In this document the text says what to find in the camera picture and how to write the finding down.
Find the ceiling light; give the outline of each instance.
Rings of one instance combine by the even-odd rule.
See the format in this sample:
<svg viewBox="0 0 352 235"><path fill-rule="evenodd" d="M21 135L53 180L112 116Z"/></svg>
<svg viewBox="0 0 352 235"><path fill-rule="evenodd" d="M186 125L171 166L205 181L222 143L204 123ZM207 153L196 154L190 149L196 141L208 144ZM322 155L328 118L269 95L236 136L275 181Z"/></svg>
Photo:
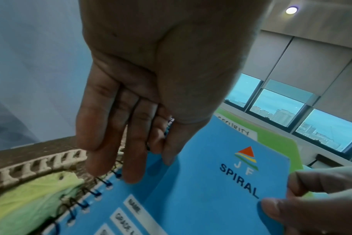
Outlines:
<svg viewBox="0 0 352 235"><path fill-rule="evenodd" d="M287 14L292 15L295 14L299 9L297 7L289 7L285 11Z"/></svg>

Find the blue notebook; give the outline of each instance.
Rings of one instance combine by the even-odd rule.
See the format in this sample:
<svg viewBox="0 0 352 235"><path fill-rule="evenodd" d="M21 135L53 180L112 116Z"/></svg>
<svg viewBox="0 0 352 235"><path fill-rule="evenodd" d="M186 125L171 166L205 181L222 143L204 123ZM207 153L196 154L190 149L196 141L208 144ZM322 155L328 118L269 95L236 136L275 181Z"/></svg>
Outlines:
<svg viewBox="0 0 352 235"><path fill-rule="evenodd" d="M284 198L289 159L217 117L184 147L172 166L148 155L142 181L114 174L44 231L44 235L281 235L261 210L264 197Z"/></svg>

